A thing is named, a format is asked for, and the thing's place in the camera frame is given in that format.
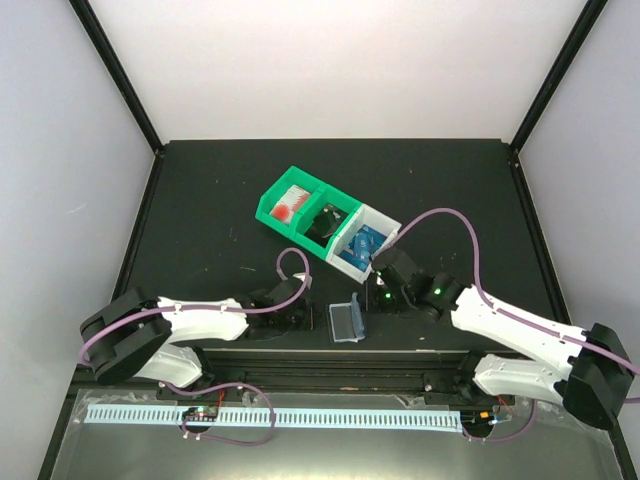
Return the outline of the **clear sleeve card holder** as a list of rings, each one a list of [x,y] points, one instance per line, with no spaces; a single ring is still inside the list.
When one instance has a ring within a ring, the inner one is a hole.
[[[366,326],[357,292],[347,302],[329,304],[327,314],[329,339],[332,343],[359,343],[366,338]]]

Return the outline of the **white plastic card bin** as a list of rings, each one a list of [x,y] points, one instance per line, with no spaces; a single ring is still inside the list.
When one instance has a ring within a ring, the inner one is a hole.
[[[398,235],[400,227],[398,221],[362,204],[332,238],[325,261],[364,283],[372,271],[374,255]]]

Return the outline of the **green double compartment bin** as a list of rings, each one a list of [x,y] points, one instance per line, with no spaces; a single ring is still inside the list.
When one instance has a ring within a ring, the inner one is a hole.
[[[290,190],[300,187],[308,193],[300,208],[293,213],[291,220],[286,223],[274,217],[271,212],[276,204]],[[329,237],[326,244],[318,243],[307,236],[314,219],[323,211],[326,205],[333,205],[346,213],[346,218]],[[289,167],[266,192],[260,197],[255,218],[262,224],[275,230],[299,247],[309,251],[322,260],[330,256],[330,249],[341,233],[351,221],[358,209],[363,205],[359,200],[342,192],[336,187],[314,177],[296,166]]]

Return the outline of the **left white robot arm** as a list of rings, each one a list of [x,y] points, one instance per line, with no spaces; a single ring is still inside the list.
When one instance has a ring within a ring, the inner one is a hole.
[[[272,289],[213,302],[152,297],[134,288],[81,324],[79,362],[101,385],[135,377],[167,381],[202,399],[215,384],[202,343],[269,340],[309,328],[310,286],[310,277],[299,274]]]

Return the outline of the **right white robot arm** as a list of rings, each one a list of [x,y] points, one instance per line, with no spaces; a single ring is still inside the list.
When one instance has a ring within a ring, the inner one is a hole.
[[[430,277],[422,271],[398,274],[385,269],[375,273],[374,284],[382,290],[384,306],[420,313],[519,353],[517,359],[486,353],[474,368],[457,374],[454,388],[461,400],[521,396],[561,405],[596,429],[617,426],[639,368],[610,327],[596,323],[584,330],[560,324],[444,273]]]

